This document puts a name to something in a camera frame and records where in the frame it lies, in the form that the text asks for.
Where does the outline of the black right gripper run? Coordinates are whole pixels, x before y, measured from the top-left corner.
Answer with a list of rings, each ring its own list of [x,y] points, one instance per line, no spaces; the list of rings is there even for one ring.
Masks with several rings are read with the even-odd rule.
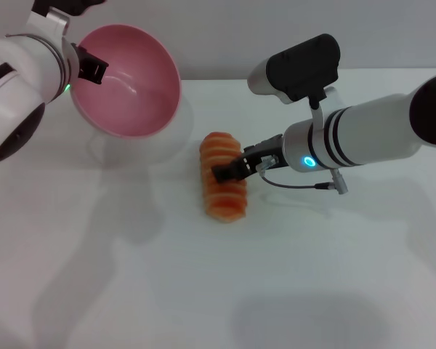
[[[212,167],[212,174],[217,182],[241,181],[257,173],[257,166],[273,158],[275,164],[269,169],[287,167],[283,156],[283,135],[279,134],[256,145],[243,149],[235,164],[216,165]]]

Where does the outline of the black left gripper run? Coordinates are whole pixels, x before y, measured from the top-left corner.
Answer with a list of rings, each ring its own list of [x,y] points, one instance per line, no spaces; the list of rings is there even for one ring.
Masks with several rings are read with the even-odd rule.
[[[71,44],[78,59],[78,78],[101,85],[108,63],[90,54],[76,43]]]

